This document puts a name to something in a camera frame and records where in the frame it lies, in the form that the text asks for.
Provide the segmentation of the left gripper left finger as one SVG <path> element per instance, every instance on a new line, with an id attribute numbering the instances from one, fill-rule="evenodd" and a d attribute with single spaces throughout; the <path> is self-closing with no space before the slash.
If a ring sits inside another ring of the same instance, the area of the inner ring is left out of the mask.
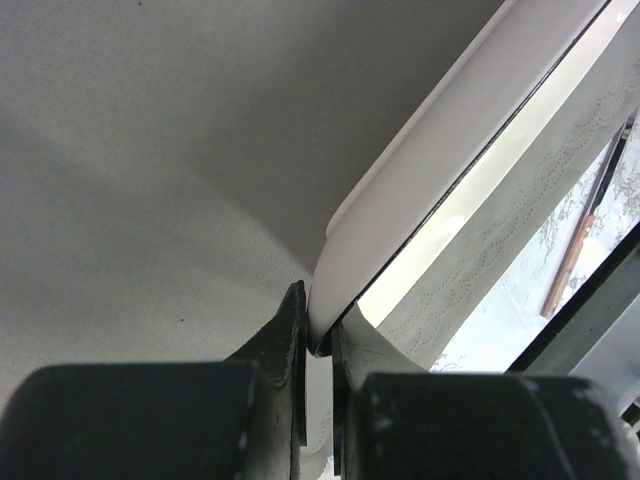
<path id="1" fill-rule="evenodd" d="M 41 368 L 1 417 L 5 479 L 296 479 L 306 292 L 222 361 Z"/>

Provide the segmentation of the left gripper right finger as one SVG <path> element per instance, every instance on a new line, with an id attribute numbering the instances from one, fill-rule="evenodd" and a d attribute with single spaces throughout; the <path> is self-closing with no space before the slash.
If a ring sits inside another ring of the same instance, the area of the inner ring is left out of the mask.
<path id="1" fill-rule="evenodd" d="M 635 479 L 639 459 L 594 383 L 430 373 L 358 310 L 330 331 L 343 479 Z"/>

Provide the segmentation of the grey scalloped placemat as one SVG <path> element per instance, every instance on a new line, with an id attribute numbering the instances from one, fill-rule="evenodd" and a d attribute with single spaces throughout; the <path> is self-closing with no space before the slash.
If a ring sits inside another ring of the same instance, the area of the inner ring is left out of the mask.
<path id="1" fill-rule="evenodd" d="M 505 2 L 3 2 L 1 417 L 44 367 L 222 361 L 302 282 L 298 478 L 331 478 L 327 226 Z M 389 317 L 349 312 L 426 371 L 504 369 L 638 100 L 639 12 Z"/>

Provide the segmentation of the white rectangular plate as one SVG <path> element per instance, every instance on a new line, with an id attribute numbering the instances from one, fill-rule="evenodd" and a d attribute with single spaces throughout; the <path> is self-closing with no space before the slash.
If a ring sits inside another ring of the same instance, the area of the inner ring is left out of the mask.
<path id="1" fill-rule="evenodd" d="M 507 1 L 345 198 L 310 287 L 308 350 L 353 307 L 378 326 L 566 104 L 635 1 Z"/>

